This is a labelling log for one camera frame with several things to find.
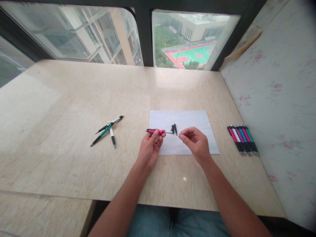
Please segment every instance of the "green pen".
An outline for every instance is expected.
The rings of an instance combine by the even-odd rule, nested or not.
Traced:
[[[242,126],[242,128],[246,130],[246,132],[247,132],[247,134],[248,134],[248,136],[249,136],[249,138],[251,140],[250,145],[251,145],[251,148],[252,148],[253,152],[255,153],[255,155],[260,156],[258,148],[256,146],[256,143],[254,143],[254,140],[253,140],[253,138],[252,138],[252,136],[250,134],[250,131],[248,130],[247,126]]]
[[[108,127],[94,140],[90,147],[94,146],[98,140],[113,126],[114,122],[110,123]]]

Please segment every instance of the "person's left hand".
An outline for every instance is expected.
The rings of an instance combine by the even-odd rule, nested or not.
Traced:
[[[158,129],[154,133],[147,133],[142,139],[141,147],[139,149],[137,161],[146,167],[152,169],[155,165],[159,150],[164,141],[165,133],[159,134]]]

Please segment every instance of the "sheet of paper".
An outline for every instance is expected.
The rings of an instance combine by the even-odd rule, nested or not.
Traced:
[[[165,129],[171,132],[171,125],[176,124],[178,134],[185,128],[196,127],[208,139],[211,154],[219,154],[212,127],[208,120],[206,110],[185,111],[151,111],[149,128]],[[167,134],[160,148],[159,155],[191,155],[190,149],[177,135]]]

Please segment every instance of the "hand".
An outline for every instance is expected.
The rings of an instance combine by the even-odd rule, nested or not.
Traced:
[[[142,165],[152,169],[158,158],[158,154],[161,145],[164,141],[165,133],[159,134],[158,129],[154,133],[146,133],[142,139],[141,147],[139,149],[139,154],[137,161]]]
[[[191,150],[200,166],[212,159],[207,137],[196,127],[186,128],[180,132],[179,138]]]

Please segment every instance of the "tree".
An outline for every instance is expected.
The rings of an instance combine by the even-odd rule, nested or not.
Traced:
[[[190,61],[188,64],[183,63],[185,69],[196,70],[200,63],[198,61]]]
[[[205,65],[202,67],[199,67],[198,70],[204,71]]]
[[[155,46],[155,59],[157,67],[175,68],[173,62],[167,58],[158,45]]]

